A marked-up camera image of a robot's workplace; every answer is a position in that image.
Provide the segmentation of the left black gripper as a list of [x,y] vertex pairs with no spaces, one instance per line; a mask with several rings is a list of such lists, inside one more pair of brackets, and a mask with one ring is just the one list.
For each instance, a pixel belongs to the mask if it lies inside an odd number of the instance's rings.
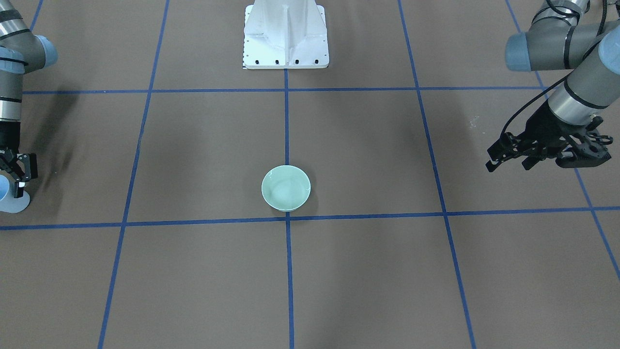
[[602,117],[591,113],[580,125],[565,122],[552,112],[545,102],[529,117],[525,130],[514,136],[503,133],[488,149],[489,161],[487,171],[493,173],[500,165],[511,159],[525,156],[521,166],[531,170],[545,159],[558,157],[562,150],[569,146],[568,138],[576,133],[594,131],[602,123]]

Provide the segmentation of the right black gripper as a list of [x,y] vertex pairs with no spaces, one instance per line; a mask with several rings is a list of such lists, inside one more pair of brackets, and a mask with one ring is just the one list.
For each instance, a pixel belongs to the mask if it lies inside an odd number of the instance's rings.
[[19,153],[21,123],[14,121],[0,122],[0,167],[12,179],[10,193],[13,198],[24,196],[20,183],[38,178],[38,162],[35,153]]

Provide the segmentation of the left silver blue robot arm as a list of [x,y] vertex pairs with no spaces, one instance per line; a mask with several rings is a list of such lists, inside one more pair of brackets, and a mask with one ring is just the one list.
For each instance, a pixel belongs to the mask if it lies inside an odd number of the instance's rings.
[[566,77],[545,90],[549,97],[518,135],[505,128],[487,150],[486,168],[524,157],[525,170],[545,159],[561,168],[596,167],[611,156],[613,138],[598,132],[600,112],[620,95],[619,22],[580,26],[588,0],[547,0],[528,31],[512,35],[505,47],[511,71],[567,69]]

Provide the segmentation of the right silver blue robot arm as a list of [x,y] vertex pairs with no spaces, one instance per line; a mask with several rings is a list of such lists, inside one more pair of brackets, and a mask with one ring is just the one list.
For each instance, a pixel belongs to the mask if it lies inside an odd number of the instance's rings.
[[11,195],[24,196],[24,186],[36,179],[37,157],[21,153],[20,144],[24,75],[52,66],[58,52],[46,37],[34,35],[9,0],[0,2],[0,150],[1,170],[13,183]]

